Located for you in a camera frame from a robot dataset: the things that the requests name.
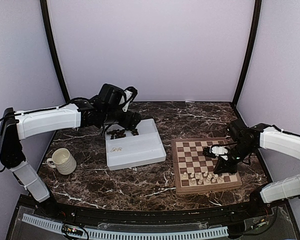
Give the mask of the white plastic divided tray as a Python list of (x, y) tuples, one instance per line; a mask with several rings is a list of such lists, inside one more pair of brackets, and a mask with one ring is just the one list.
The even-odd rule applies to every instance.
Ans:
[[(118, 124), (112, 125), (106, 132), (122, 130)], [(160, 138), (154, 119), (144, 119), (137, 125), (139, 135), (133, 136), (125, 130), (126, 137), (110, 139), (105, 134), (106, 161), (109, 170), (121, 170), (164, 162), (166, 151)], [(112, 148), (122, 147), (122, 151), (111, 152)]]

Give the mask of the white chess piece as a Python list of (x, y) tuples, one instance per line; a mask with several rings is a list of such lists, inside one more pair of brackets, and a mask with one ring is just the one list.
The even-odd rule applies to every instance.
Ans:
[(219, 183), (224, 183), (224, 176), (223, 175), (218, 178), (218, 182)]
[(201, 178), (199, 179), (199, 181), (198, 181), (198, 184), (199, 184), (199, 185), (202, 185), (202, 184), (203, 184), (203, 181), (204, 181), (204, 178), (201, 177)]
[(212, 179), (211, 179), (211, 182), (212, 183), (216, 183), (217, 181), (218, 181), (218, 175), (217, 174), (215, 174), (213, 177), (212, 177)]

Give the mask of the wooden chess board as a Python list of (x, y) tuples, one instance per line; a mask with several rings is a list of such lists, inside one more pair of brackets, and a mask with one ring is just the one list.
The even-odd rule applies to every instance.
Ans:
[[(224, 176), (224, 182), (218, 182), (217, 179), (217, 182), (211, 182), (210, 184), (206, 183), (207, 177), (203, 177), (203, 173), (208, 172), (208, 174), (212, 174), (213, 178), (215, 175), (213, 171), (217, 164), (215, 158), (203, 155), (203, 149), (208, 146), (226, 143), (227, 140), (224, 137), (173, 139), (171, 141), (175, 187), (178, 195), (200, 194), (209, 191), (220, 192), (236, 189), (243, 185), (239, 173), (219, 174), (218, 178)], [(187, 172), (186, 179), (182, 179), (184, 172)], [(193, 179), (190, 178), (191, 172), (194, 172), (195, 185), (190, 185), (190, 180)], [(204, 178), (201, 185), (198, 184), (201, 177), (197, 179), (196, 173), (201, 173), (201, 177)]]

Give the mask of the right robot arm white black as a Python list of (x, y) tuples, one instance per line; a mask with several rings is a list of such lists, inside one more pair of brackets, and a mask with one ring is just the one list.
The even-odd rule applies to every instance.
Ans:
[(273, 182), (254, 190), (245, 205), (245, 213), (256, 217), (265, 204), (278, 200), (300, 198), (300, 135), (274, 124), (247, 126), (242, 120), (232, 121), (227, 131), (232, 143), (216, 143), (204, 149), (204, 155), (217, 159), (215, 174), (238, 171), (252, 153), (260, 152), (269, 168)]

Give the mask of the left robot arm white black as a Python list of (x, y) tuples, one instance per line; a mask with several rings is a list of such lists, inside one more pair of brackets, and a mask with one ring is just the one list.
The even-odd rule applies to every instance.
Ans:
[(59, 130), (91, 126), (105, 131), (109, 126), (119, 125), (132, 131), (141, 121), (138, 112), (129, 110), (137, 95), (133, 86), (122, 89), (105, 83), (91, 98), (75, 97), (63, 105), (34, 110), (6, 108), (0, 118), (0, 173), (10, 170), (34, 200), (41, 203), (41, 210), (48, 217), (57, 218), (61, 208), (29, 163), (23, 143)]

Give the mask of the dark chess pieces pile lower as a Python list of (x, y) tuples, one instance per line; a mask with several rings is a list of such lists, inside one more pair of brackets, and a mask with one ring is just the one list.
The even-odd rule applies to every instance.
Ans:
[(124, 129), (114, 129), (108, 131), (107, 135), (110, 135), (111, 140), (125, 138), (127, 136)]

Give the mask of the dark chess pieces pile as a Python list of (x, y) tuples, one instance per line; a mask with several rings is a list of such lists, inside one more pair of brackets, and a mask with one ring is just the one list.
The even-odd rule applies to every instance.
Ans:
[(125, 138), (127, 136), (124, 129), (114, 129), (108, 131), (107, 135), (110, 135), (111, 140)]
[(131, 134), (132, 134), (133, 136), (137, 136), (137, 135), (139, 135), (139, 132), (138, 132), (137, 129), (134, 129), (134, 130), (131, 131)]

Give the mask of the dark chess pieces pile upper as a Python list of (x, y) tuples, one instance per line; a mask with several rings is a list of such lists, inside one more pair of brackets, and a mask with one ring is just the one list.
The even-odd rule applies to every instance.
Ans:
[(137, 135), (139, 135), (139, 132), (138, 132), (137, 129), (134, 129), (134, 130), (131, 131), (131, 134), (132, 134), (133, 136), (137, 136)]

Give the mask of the white chess pieces pile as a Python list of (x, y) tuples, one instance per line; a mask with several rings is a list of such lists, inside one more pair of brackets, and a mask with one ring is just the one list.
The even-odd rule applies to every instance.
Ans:
[(122, 151), (123, 150), (123, 148), (122, 147), (113, 147), (112, 149), (111, 149), (111, 153), (112, 152), (120, 152), (120, 151)]

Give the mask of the white chess queen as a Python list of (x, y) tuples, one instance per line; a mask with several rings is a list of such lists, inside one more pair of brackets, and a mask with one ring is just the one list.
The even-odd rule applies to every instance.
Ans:
[(211, 180), (212, 180), (212, 174), (209, 173), (209, 174), (207, 175), (207, 177), (206, 177), (205, 182), (206, 182), (207, 184), (210, 184), (210, 183), (211, 183)]

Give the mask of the cream ribbed ceramic mug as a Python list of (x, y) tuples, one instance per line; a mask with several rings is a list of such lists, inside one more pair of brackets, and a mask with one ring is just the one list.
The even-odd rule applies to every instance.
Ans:
[(50, 168), (57, 169), (61, 175), (70, 175), (77, 168), (77, 162), (67, 148), (59, 148), (46, 160)]

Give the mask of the black left frame post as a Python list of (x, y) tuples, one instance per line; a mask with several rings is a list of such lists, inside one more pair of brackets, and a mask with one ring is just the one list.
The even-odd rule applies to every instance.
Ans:
[(56, 48), (56, 44), (55, 44), (55, 40), (54, 40), (54, 36), (53, 36), (53, 30), (52, 30), (49, 9), (48, 9), (48, 1), (40, 0), (39, 3), (40, 3), (40, 8), (41, 8), (41, 15), (42, 15), (42, 20), (43, 20), (45, 35), (46, 35), (52, 63), (54, 66), (55, 74), (57, 77), (57, 81), (58, 81), (63, 99), (65, 102), (67, 102), (70, 100), (70, 95), (69, 95), (69, 92), (68, 92), (68, 89), (66, 86), (66, 82), (65, 82), (63, 73), (62, 73), (62, 68), (61, 68), (61, 64), (59, 61), (57, 48)]

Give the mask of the black frame post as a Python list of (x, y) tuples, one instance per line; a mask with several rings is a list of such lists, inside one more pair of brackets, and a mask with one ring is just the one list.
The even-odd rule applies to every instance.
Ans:
[(247, 47), (242, 63), (242, 68), (240, 71), (240, 75), (238, 78), (238, 83), (235, 89), (235, 93), (232, 99), (232, 106), (233, 108), (236, 108), (244, 87), (244, 83), (248, 74), (248, 69), (250, 66), (253, 50), (254, 50), (254, 45), (255, 45), (255, 40), (257, 36), (257, 31), (258, 31), (258, 26), (259, 26), (259, 20), (260, 20), (260, 15), (261, 15), (261, 8), (262, 8), (262, 0), (255, 0), (254, 1), (254, 8), (253, 8), (253, 15), (252, 15), (252, 20), (251, 20), (251, 27), (250, 27), (250, 32), (249, 32), (249, 37), (248, 37), (248, 42), (247, 42)]
[(59, 61), (57, 48), (56, 48), (56, 44), (55, 44), (55, 40), (54, 40), (54, 36), (53, 36), (53, 30), (52, 30), (49, 9), (48, 9), (48, 1), (40, 0), (39, 3), (40, 3), (40, 8), (41, 8), (41, 15), (42, 15), (42, 20), (43, 20), (45, 35), (46, 35), (52, 63), (54, 66), (55, 74), (57, 77), (57, 81), (58, 81), (63, 99), (65, 102), (67, 102), (70, 100), (70, 95), (69, 95), (69, 92), (68, 92), (68, 89), (66, 86), (66, 82), (65, 82), (63, 73), (62, 73), (62, 68), (61, 68), (61, 64)]

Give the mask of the black right frame post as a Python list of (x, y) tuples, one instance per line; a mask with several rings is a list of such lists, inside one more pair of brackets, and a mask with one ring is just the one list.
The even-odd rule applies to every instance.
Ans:
[(250, 66), (253, 50), (254, 50), (254, 45), (255, 45), (255, 40), (257, 36), (257, 31), (258, 31), (258, 26), (259, 26), (259, 20), (260, 20), (260, 15), (261, 15), (261, 8), (262, 8), (262, 0), (255, 0), (254, 1), (254, 8), (253, 8), (253, 15), (252, 15), (252, 20), (251, 20), (251, 27), (250, 27), (250, 32), (249, 32), (249, 37), (248, 37), (248, 42), (247, 42), (247, 47), (242, 63), (242, 68), (240, 71), (240, 75), (238, 78), (238, 83), (235, 89), (235, 93), (232, 99), (232, 106), (233, 108), (236, 108), (244, 87), (244, 83), (248, 74), (248, 69)]

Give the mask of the black front rail base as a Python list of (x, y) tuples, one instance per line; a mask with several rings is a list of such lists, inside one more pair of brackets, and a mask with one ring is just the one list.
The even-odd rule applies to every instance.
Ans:
[(14, 209), (8, 240), (71, 240), (61, 234), (22, 222), (23, 214), (75, 225), (99, 227), (101, 224), (132, 226), (189, 225), (193, 230), (227, 227), (228, 236), (210, 240), (299, 240), (300, 231), (286, 201), (260, 207), (249, 214), (247, 202), (212, 208), (177, 211), (120, 211), (59, 204), (59, 215), (48, 216), (33, 199), (21, 195)]

